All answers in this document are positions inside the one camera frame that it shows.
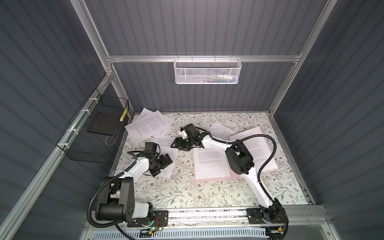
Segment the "pink file folder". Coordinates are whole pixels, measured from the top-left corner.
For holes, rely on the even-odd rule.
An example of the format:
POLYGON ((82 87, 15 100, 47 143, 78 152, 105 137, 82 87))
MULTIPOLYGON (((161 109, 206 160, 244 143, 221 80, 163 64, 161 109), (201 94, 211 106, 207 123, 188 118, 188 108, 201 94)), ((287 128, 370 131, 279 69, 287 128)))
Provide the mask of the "pink file folder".
MULTIPOLYGON (((259 126, 241 133, 235 133, 218 123, 213 124, 209 128, 209 131, 213 137, 225 141, 236 141, 251 135, 263 133, 259 126)), ((259 170, 272 153, 268 145, 268 140, 266 138, 252 138, 245 141, 244 144, 254 159, 255 168, 259 170)), ((234 173, 230 168, 224 152, 217 152, 207 148, 195 148, 193 149, 193 155, 196 182, 238 180, 241 178, 240 175, 234 173)))

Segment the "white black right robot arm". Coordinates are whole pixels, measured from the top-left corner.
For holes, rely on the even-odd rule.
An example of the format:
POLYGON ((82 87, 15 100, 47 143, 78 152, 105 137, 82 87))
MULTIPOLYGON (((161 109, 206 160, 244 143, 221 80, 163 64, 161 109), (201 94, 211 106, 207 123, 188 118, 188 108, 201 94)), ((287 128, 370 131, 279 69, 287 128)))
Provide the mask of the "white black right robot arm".
POLYGON ((276 220, 281 220, 282 224, 286 227, 288 226, 289 220, 285 209, 279 200, 270 194, 261 180, 262 170, 273 159, 277 150, 277 143, 273 137, 265 134, 255 134, 231 142, 215 138, 211 132, 196 127, 193 124, 188 124, 180 128, 179 135, 180 136, 175 138, 171 144, 171 148, 181 151, 190 151, 193 148, 205 148, 217 152, 225 152, 232 171, 242 176, 256 195, 263 220, 267 223, 274 223, 276 220), (259 169, 256 168, 254 158, 244 144, 245 141, 253 138, 266 138, 273 144, 272 153, 259 169))

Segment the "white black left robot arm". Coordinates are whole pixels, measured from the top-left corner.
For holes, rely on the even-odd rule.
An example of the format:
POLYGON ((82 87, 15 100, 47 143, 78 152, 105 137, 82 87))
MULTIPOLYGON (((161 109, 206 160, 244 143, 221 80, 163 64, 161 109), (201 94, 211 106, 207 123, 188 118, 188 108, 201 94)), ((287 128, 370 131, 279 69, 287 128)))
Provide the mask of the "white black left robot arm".
POLYGON ((161 154, 160 145, 145 143, 143 151, 131 151, 133 162, 122 172, 105 177, 87 209, 88 222, 97 228, 106 228, 130 221, 154 220, 154 207, 151 203, 135 200, 135 182, 145 173, 158 176, 173 163, 169 154, 161 154))

